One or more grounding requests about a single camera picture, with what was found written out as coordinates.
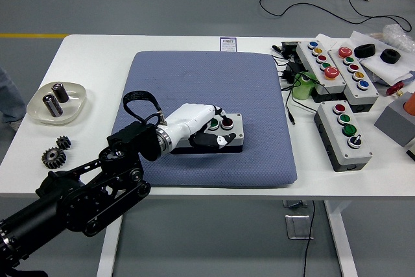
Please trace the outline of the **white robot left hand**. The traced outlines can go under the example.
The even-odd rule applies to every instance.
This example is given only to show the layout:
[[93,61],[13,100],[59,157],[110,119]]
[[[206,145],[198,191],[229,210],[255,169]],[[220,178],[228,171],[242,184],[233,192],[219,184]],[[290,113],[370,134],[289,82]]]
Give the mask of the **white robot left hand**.
[[169,115],[156,129],[162,154],[172,152],[182,139],[187,139],[196,149],[220,150],[230,144],[236,134],[217,135],[205,129],[215,115],[227,120],[224,110],[218,106],[185,103]]

